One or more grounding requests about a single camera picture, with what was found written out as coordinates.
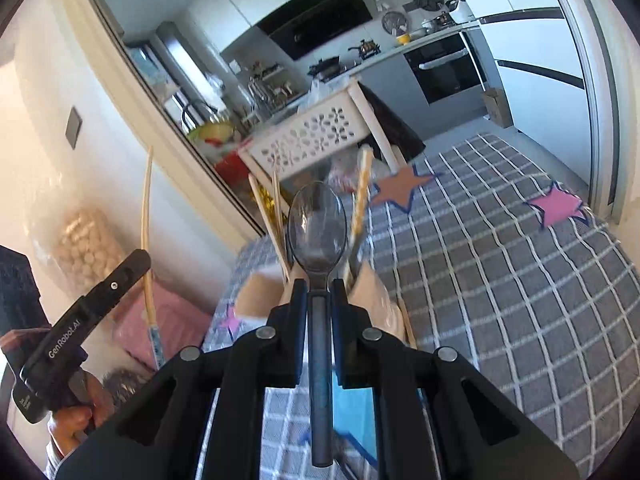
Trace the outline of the person left hand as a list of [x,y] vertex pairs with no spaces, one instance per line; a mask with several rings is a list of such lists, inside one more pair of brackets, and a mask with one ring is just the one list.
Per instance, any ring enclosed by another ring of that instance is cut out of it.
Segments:
[[53,413],[48,422],[50,443],[48,457],[51,462],[62,460],[80,445],[79,435],[83,434],[89,422],[99,427],[114,413],[114,403],[110,393],[93,374],[85,373],[89,405],[62,408]]

